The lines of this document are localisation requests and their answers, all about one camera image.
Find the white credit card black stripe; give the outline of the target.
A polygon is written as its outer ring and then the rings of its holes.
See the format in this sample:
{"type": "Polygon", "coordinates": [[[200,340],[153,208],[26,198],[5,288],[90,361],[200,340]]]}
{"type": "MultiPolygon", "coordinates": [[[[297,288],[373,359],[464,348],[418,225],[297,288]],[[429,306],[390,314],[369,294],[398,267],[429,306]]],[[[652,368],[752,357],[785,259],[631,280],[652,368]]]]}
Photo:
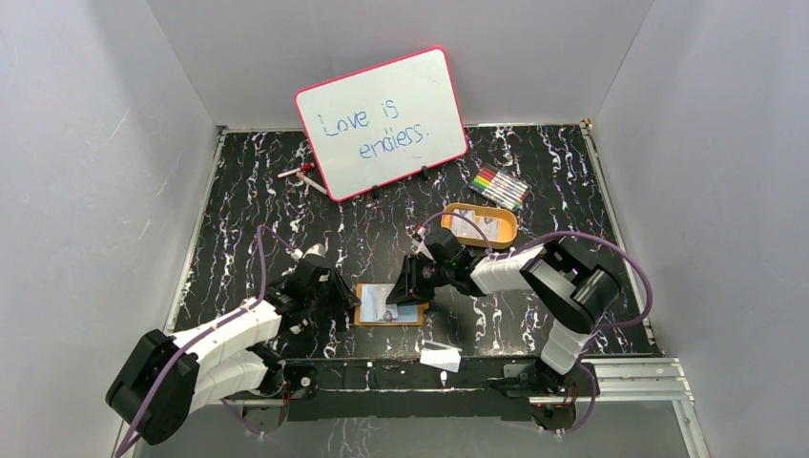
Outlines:
{"type": "Polygon", "coordinates": [[[446,343],[424,341],[420,363],[446,372],[457,373],[461,365],[461,350],[446,343]]]}

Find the silver credit card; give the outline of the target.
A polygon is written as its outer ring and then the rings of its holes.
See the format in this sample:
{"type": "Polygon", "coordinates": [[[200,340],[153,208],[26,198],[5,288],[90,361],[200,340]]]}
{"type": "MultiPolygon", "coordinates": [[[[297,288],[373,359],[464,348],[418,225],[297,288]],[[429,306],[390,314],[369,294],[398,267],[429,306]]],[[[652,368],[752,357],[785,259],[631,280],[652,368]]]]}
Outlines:
{"type": "Polygon", "coordinates": [[[389,283],[359,284],[361,323],[393,323],[399,318],[397,304],[388,304],[393,285],[389,283]]]}

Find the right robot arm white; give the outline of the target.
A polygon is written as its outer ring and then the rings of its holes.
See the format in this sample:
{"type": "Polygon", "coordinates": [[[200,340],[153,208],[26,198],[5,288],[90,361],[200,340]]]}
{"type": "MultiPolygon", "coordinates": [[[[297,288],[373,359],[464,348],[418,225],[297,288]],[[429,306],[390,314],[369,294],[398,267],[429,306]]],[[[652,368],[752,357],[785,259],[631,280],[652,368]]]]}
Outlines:
{"type": "Polygon", "coordinates": [[[428,233],[404,257],[399,278],[385,301],[421,304],[436,289],[452,286],[470,297],[502,291],[531,291],[553,316],[539,356],[537,381],[550,395],[563,394],[575,381],[574,366],[602,316],[620,294],[616,276],[576,235],[553,235],[511,253],[476,254],[450,230],[428,233]]]}

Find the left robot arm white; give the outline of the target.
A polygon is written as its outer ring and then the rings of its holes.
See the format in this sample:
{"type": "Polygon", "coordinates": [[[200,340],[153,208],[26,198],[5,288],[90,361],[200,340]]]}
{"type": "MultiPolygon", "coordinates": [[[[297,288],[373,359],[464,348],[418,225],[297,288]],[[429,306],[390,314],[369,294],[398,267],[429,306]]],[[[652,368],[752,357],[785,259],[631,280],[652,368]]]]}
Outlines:
{"type": "Polygon", "coordinates": [[[245,391],[262,397],[286,391],[283,358],[264,344],[298,335],[319,318],[335,319],[360,302],[329,260],[307,253],[290,275],[264,281],[257,297],[218,319],[175,334],[144,334],[105,402],[129,425],[128,439],[160,444],[214,401],[245,391]]]}

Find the orange leather card holder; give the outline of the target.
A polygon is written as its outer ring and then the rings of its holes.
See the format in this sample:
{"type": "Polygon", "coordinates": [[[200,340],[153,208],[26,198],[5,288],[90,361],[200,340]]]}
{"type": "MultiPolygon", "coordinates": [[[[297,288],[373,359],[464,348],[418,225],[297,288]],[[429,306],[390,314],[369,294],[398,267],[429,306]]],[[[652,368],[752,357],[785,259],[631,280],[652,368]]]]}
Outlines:
{"type": "Polygon", "coordinates": [[[417,326],[422,325],[428,303],[389,304],[386,298],[393,285],[388,283],[359,283],[356,295],[361,300],[355,308],[357,326],[417,326]]]}

